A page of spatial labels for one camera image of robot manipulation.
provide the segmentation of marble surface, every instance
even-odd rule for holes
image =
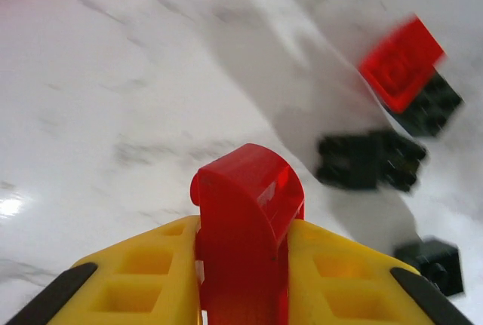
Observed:
[[[306,218],[383,252],[458,244],[483,323],[481,0],[0,0],[0,323],[77,259],[196,213],[197,169],[283,155]],[[411,195],[317,183],[315,138],[388,125],[355,65],[417,13],[466,106]]]

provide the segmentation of black rubber edge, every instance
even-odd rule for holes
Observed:
[[[96,270],[87,262],[64,271],[5,325],[46,325]]]
[[[474,325],[423,276],[399,267],[391,275],[435,325]]]

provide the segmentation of red plastic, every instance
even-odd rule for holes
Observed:
[[[359,71],[387,107],[401,113],[435,73],[445,56],[418,17],[398,28],[361,63]]]
[[[287,325],[287,232],[303,219],[303,188],[290,165],[246,144],[201,168],[191,184],[200,206],[197,259],[210,325]]]

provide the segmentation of toy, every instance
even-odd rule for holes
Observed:
[[[445,296],[463,292],[457,247],[438,239],[411,242],[397,248],[394,257],[415,267]]]
[[[436,136],[463,102],[435,70],[444,56],[414,17],[370,52],[359,71],[410,135]]]
[[[200,216],[81,259],[7,324],[193,325],[202,309],[210,325],[471,324],[415,268],[302,220],[300,181],[268,149],[203,167],[191,196]]]
[[[426,150],[394,130],[326,136],[318,144],[318,180],[344,189],[375,189],[379,182],[409,192]]]

